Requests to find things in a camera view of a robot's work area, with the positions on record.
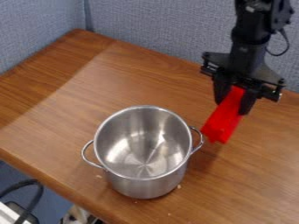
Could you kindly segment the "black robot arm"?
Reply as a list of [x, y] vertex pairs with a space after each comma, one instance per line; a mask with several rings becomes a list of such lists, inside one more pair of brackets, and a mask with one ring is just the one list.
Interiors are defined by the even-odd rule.
[[237, 113], [245, 115], [257, 99], [280, 99], [285, 80], [267, 65], [265, 56], [271, 36], [285, 33], [295, 10], [289, 0], [235, 0], [235, 11], [229, 52], [204, 52], [200, 70], [212, 78], [216, 103], [233, 87], [244, 91]]

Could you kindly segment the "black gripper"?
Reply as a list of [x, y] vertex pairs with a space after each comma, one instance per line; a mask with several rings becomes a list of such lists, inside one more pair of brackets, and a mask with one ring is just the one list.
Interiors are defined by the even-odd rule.
[[257, 98], [277, 102], [285, 81], [265, 63], [267, 44], [248, 45], [235, 42], [229, 53], [204, 52], [200, 70], [212, 78], [217, 104], [227, 97], [231, 86], [245, 89], [237, 113], [244, 116]]

